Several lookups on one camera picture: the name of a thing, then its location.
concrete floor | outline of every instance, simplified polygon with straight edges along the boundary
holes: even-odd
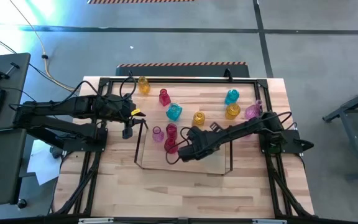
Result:
[[[252,0],[199,0],[189,3],[96,4],[83,0],[16,0],[33,24],[72,27],[257,29]],[[358,0],[259,0],[265,29],[358,30]],[[9,2],[0,3],[0,40],[32,54],[42,68],[42,49]],[[50,72],[75,86],[84,75],[114,75],[120,63],[246,61],[251,77],[266,77],[258,34],[156,32],[40,32]],[[315,213],[358,221],[357,161],[339,121],[321,117],[358,93],[358,35],[267,34],[273,75],[284,78],[302,138],[315,143],[306,152],[306,175]],[[0,54],[8,51],[0,46]],[[67,92],[29,69],[24,90],[38,101],[61,100]],[[31,139],[26,150],[30,149]],[[18,211],[0,205],[0,218],[45,215],[53,182],[39,187],[24,179]]]

wooden tabletop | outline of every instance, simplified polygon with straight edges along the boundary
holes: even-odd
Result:
[[[100,77],[84,77],[95,87]],[[284,80],[268,80],[273,111],[290,111]],[[246,84],[151,83],[148,95],[132,96],[133,102],[145,113],[149,128],[168,123],[167,107],[158,104],[161,88],[166,88],[173,103],[183,107],[178,126],[191,126],[196,111],[206,115],[206,126],[216,121],[223,128],[245,121],[244,110],[254,103],[255,93]],[[119,93],[114,84],[113,93]],[[125,84],[122,92],[131,92],[133,84]],[[238,104],[241,114],[229,121],[224,117],[223,102],[229,89],[240,92]],[[87,85],[80,95],[93,95]],[[89,120],[74,119],[83,124]],[[289,126],[292,119],[284,123]],[[122,139],[123,124],[108,123],[109,136],[102,153],[98,180],[94,192],[94,217],[191,217],[191,218],[273,218],[272,199],[265,157],[260,152],[257,135],[233,142],[233,171],[225,176],[216,174],[141,169],[134,164],[139,127],[128,140]],[[310,213],[313,213],[305,170],[300,158],[283,154],[283,165],[288,188]],[[80,179],[84,153],[74,152],[62,165],[55,191],[55,209],[58,210],[71,196]],[[88,188],[85,189],[83,206]],[[284,212],[281,191],[278,190],[280,208]]]

pink glass bottle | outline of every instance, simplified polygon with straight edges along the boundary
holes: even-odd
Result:
[[[156,126],[153,128],[153,140],[156,142],[162,142],[164,140],[164,132],[161,131],[161,128]]]
[[[176,140],[178,138],[178,128],[174,124],[168,124],[167,126],[167,138],[173,138]]]
[[[169,154],[174,154],[178,151],[178,146],[176,146],[176,141],[173,138],[168,138],[165,141],[165,145],[164,145],[164,149],[169,153]]]
[[[167,106],[171,103],[171,98],[169,97],[166,89],[160,90],[160,103],[162,104],[162,106]]]
[[[249,107],[247,107],[246,113],[245,113],[245,118],[251,119],[251,118],[258,117],[261,107],[262,107],[262,100],[257,100],[256,104],[250,105]]]

white cable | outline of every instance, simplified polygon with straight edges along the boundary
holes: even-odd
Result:
[[[31,26],[31,29],[35,32],[36,36],[38,37],[38,39],[40,40],[41,43],[41,47],[42,47],[42,55],[47,56],[47,53],[45,51],[45,47],[44,47],[44,43],[42,42],[40,36],[38,35],[37,31],[35,31],[34,27],[31,25],[31,23],[25,18],[25,16],[23,15],[23,13],[19,10],[19,8],[12,2],[12,0],[9,0],[12,5],[17,9],[17,11],[20,13],[20,15],[22,15],[22,17],[27,21],[27,23]],[[74,91],[73,88],[66,86],[64,83],[59,82],[58,80],[56,80],[50,73],[49,73],[49,69],[48,69],[48,64],[47,64],[47,59],[45,57],[42,57],[42,59],[44,60],[44,65],[45,65],[45,71],[47,73],[47,76],[49,77],[49,79],[56,83],[58,86],[68,90],[68,91]]]

white paper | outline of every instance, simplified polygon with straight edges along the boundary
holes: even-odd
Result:
[[[33,143],[27,172],[35,172],[39,185],[58,177],[60,173],[62,159],[53,158],[49,149],[50,146],[41,140]]]

